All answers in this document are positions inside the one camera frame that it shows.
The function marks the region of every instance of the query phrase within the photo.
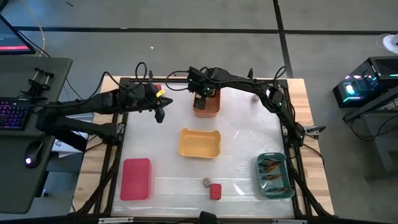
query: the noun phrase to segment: wooden table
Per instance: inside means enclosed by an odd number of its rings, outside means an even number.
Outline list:
[[[313,125],[310,103],[308,102],[308,96],[305,89],[304,80],[294,78],[287,79],[287,82],[289,84],[290,99],[296,111],[296,121],[303,126]],[[117,88],[117,85],[112,82],[109,77],[105,77],[101,92],[110,91],[115,88]],[[111,120],[112,115],[95,114],[94,116],[94,123],[97,124],[110,123]],[[99,142],[101,142],[100,139],[96,138],[90,141],[87,147],[94,146]],[[312,138],[305,138],[305,144],[319,151],[319,145],[317,140],[314,140]],[[76,185],[75,196],[73,198],[73,204],[77,210],[83,206],[83,204],[88,200],[88,198],[94,192],[95,188],[97,188],[98,186],[104,161],[105,148],[105,145],[97,146],[86,152],[84,156],[79,179]],[[109,160],[109,167],[113,162],[115,150],[116,147],[114,147],[112,150],[111,158]],[[314,194],[314,196],[317,198],[318,202],[323,206],[323,208],[327,212],[333,214],[333,206],[331,204],[328,183],[326,180],[325,170],[323,168],[321,158],[319,157],[319,155],[317,155],[311,149],[306,148],[305,146],[301,147],[301,154],[308,188],[311,190],[312,194]],[[302,212],[305,212],[301,190],[298,186],[296,187],[296,190],[300,209]],[[108,193],[109,183],[104,190],[101,211],[103,211],[106,206]]]

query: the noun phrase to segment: desk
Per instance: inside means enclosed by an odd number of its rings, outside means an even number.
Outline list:
[[[288,79],[287,81],[289,85],[290,99],[296,111],[296,120],[303,126],[313,125],[312,114],[308,102],[308,96],[305,89],[304,80]],[[110,91],[115,88],[117,88],[116,84],[113,83],[109,77],[105,77],[101,91]],[[94,117],[94,122],[98,124],[109,123],[111,122],[111,120],[111,115],[96,114]],[[87,145],[87,147],[94,146],[99,142],[99,139],[94,139],[89,143],[89,145]],[[305,143],[319,151],[317,140],[305,138]],[[73,204],[76,209],[79,209],[81,208],[81,206],[83,206],[83,204],[88,200],[90,195],[94,192],[95,188],[98,185],[98,182],[100,181],[105,148],[105,145],[100,145],[88,151],[84,156],[78,183],[76,185],[75,196],[73,199]],[[115,150],[116,147],[114,147],[112,150],[111,159],[109,160],[110,163],[112,163],[113,161]],[[323,205],[323,208],[329,213],[333,213],[328,184],[326,181],[326,175],[321,158],[312,150],[305,147],[301,148],[301,153],[308,188],[311,190],[317,200]],[[300,209],[304,212],[305,209],[302,193],[299,190],[298,186],[297,189]],[[103,211],[106,206],[108,193],[109,184],[104,190],[101,211]]]
[[[57,101],[65,83],[72,60],[69,58],[45,58],[30,56],[0,56],[0,95],[17,97],[19,90],[28,90],[28,79],[35,75],[35,67],[46,72],[54,73],[55,77],[49,81],[50,89],[42,96],[47,102]],[[36,81],[45,83],[46,77],[38,75]],[[0,131],[0,212],[27,213],[40,185],[45,180],[45,169],[50,158],[51,148],[55,138],[43,138],[41,162],[34,169],[28,169],[24,164],[25,150],[32,142],[41,138],[42,132],[35,127],[37,116],[31,114],[27,120],[25,130]]]

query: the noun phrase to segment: white table surface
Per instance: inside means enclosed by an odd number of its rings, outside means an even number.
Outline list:
[[[186,84],[173,83],[173,88]],[[269,200],[259,190],[256,157],[265,152],[284,153],[279,119],[252,94],[224,88],[221,110],[215,118],[197,118],[193,94],[171,91],[164,83],[164,96],[174,102],[165,110],[162,124],[154,112],[130,113],[124,138],[121,164],[125,159],[149,158],[152,164],[152,189],[149,199],[120,199],[123,166],[119,167],[113,202],[114,216],[198,216],[201,211],[218,217],[291,218],[292,199]],[[183,128],[221,133],[221,153],[215,159],[183,157],[178,153]],[[221,200],[210,200],[210,190],[202,180],[209,177],[222,185]]]

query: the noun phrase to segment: teal tray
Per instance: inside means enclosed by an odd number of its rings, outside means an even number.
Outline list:
[[[265,166],[261,164],[264,159],[281,162],[279,166],[271,172],[264,173]],[[257,157],[257,176],[260,183],[261,194],[269,199],[284,199],[291,198],[294,195],[294,190],[290,186],[289,177],[286,169],[286,156],[282,153],[263,153]],[[275,180],[266,180],[266,175],[281,175]],[[271,192],[271,189],[276,187],[289,187],[288,190],[283,192]]]

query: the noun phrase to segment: food item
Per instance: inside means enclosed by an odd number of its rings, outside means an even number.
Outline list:
[[[205,186],[206,188],[208,188],[208,187],[210,187],[210,185],[211,185],[211,180],[210,180],[210,178],[204,178],[203,179],[203,181],[202,181],[202,183],[203,183],[203,186]]]
[[[285,192],[288,189],[290,189],[290,187],[273,187],[270,189],[266,189],[267,192],[272,192],[272,193],[280,193],[280,192]]]
[[[279,161],[273,161],[273,160],[270,160],[270,159],[264,159],[261,162],[261,164],[265,166],[263,172],[268,173],[268,172],[271,172],[274,169],[276,169],[279,166],[280,162]]]
[[[265,180],[275,180],[278,179],[279,177],[282,177],[282,175],[266,175],[263,177]]]

